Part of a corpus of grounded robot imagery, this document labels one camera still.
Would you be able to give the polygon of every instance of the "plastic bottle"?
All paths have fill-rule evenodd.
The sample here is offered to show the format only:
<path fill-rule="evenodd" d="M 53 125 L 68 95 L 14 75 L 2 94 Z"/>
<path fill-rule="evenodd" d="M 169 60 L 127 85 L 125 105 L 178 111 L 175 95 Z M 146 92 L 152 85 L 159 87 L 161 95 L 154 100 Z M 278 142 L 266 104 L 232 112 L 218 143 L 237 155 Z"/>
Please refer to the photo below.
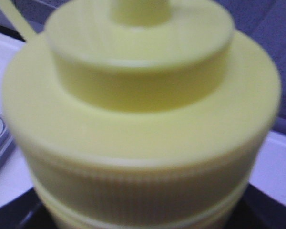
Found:
<path fill-rule="evenodd" d="M 279 104 L 267 54 L 209 0 L 74 0 L 3 105 L 61 229 L 219 229 Z"/>

